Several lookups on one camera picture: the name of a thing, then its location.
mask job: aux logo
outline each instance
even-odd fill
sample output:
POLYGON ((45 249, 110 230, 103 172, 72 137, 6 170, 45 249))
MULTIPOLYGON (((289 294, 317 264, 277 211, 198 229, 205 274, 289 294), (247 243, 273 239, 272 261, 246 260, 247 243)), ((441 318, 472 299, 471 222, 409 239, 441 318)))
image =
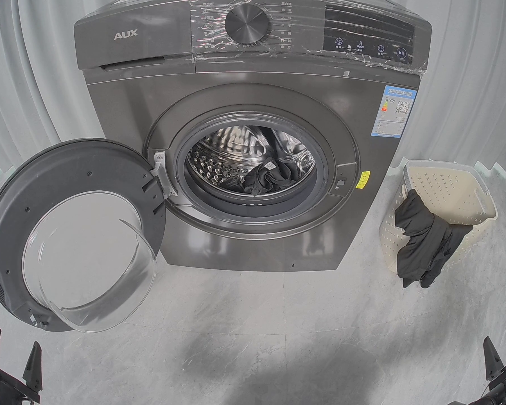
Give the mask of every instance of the aux logo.
POLYGON ((125 31, 122 31, 121 33, 117 33, 114 35, 114 40, 125 39, 126 37, 132 37, 132 36, 138 36, 137 29, 128 30, 127 33, 125 31))

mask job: marble floor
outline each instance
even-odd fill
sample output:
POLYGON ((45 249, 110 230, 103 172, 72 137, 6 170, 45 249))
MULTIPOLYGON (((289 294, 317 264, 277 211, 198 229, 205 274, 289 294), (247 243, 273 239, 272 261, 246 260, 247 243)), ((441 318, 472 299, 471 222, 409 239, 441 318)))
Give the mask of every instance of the marble floor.
POLYGON ((45 333, 0 306, 0 367, 43 348, 43 404, 448 404, 486 387, 482 341, 506 363, 506 174, 485 176, 499 219, 429 289, 403 290, 379 225, 386 177, 336 271, 169 266, 140 309, 98 334, 45 333))

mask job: white backdrop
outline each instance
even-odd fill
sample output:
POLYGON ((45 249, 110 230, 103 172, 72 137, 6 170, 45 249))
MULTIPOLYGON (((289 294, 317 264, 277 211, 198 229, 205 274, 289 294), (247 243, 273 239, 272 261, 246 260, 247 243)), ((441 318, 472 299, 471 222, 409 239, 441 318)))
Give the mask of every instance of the white backdrop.
MULTIPOLYGON (((112 0, 0 0, 0 179, 60 140, 102 136, 73 24, 112 0)), ((433 26, 403 157, 506 170, 506 0, 394 0, 433 26)))

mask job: laundry basket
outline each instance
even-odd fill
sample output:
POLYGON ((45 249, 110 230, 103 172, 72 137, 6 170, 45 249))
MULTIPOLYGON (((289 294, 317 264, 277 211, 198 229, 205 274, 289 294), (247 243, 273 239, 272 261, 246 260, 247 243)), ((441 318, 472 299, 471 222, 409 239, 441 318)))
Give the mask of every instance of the laundry basket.
POLYGON ((380 243, 388 268, 397 273, 397 253, 409 237, 394 225, 394 212, 405 199, 404 192, 415 189, 425 206, 449 224, 473 225, 450 258, 458 260, 468 247, 479 240, 484 230, 497 219, 495 203, 478 172, 471 166, 410 160, 403 169, 403 180, 384 221, 380 226, 380 243))

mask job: button icon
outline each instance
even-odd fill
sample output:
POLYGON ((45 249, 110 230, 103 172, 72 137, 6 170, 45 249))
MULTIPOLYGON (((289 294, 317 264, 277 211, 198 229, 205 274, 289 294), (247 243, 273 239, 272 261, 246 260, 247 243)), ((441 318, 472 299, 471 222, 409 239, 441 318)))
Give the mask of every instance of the button icon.
POLYGON ((407 56, 407 50, 405 48, 403 48, 402 46, 400 46, 398 49, 397 49, 397 56, 403 60, 406 56, 407 56))

